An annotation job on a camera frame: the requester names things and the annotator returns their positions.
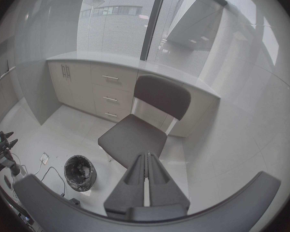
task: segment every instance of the trash can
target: trash can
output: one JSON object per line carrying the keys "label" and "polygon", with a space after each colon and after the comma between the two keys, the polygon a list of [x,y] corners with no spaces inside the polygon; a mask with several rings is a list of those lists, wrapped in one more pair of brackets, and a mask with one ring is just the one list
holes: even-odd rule
{"label": "trash can", "polygon": [[67,160],[64,174],[67,183],[75,191],[88,191],[97,178],[93,164],[81,155],[72,156]]}

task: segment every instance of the building window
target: building window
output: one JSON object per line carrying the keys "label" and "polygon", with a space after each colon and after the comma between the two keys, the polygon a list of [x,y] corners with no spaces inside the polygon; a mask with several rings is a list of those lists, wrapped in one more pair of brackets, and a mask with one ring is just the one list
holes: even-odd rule
{"label": "building window", "polygon": [[90,16],[90,13],[91,13],[91,9],[81,11],[81,13],[79,14],[79,17],[80,17],[80,18],[83,18],[83,17],[89,17],[89,16]]}
{"label": "building window", "polygon": [[109,6],[93,10],[92,15],[140,15],[143,7],[140,6]]}

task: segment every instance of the glass panel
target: glass panel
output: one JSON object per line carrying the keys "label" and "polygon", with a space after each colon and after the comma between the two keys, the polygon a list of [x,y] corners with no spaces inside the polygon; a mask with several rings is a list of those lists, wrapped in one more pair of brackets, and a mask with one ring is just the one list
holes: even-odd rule
{"label": "glass panel", "polygon": [[222,8],[213,0],[163,0],[147,60],[198,77],[216,37]]}
{"label": "glass panel", "polygon": [[94,11],[91,18],[79,19],[77,50],[116,53],[139,59],[155,0],[88,1],[83,0],[81,10],[93,7]]}

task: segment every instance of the brown chair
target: brown chair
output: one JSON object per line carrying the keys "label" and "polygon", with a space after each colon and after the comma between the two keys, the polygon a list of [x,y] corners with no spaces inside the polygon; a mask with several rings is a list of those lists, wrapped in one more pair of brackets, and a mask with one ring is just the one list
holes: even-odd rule
{"label": "brown chair", "polygon": [[[141,151],[151,151],[160,156],[167,135],[178,120],[185,115],[190,93],[183,87],[153,75],[140,76],[134,89],[132,114],[128,115],[98,139],[98,145],[125,168]],[[164,133],[134,115],[138,100],[142,100],[174,117]]]}

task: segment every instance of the white tile floor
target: white tile floor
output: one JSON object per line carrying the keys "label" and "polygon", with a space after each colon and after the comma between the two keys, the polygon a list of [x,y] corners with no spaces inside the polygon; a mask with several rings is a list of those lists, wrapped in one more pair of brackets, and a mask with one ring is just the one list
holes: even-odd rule
{"label": "white tile floor", "polygon": [[[53,166],[66,180],[63,174],[66,160],[76,154],[87,157],[97,171],[97,180],[91,188],[90,196],[74,191],[66,183],[65,198],[76,198],[80,200],[84,209],[106,215],[103,203],[126,171],[115,160],[108,162],[97,143],[98,138],[114,125],[113,122],[63,105],[40,126],[23,98],[0,123],[0,131],[14,131],[9,140],[18,138],[19,141],[13,147],[12,153],[19,157],[21,164],[26,165],[29,173],[35,173],[39,169],[39,159],[43,152],[50,156],[47,164],[42,164],[40,172],[36,175],[39,179]],[[179,138],[168,137],[160,160],[188,197],[186,165]],[[0,172],[0,185],[12,196],[12,191],[4,182],[4,175],[10,176],[10,170],[4,169]],[[43,183],[58,194],[64,190],[62,180],[53,169],[49,171]]]}

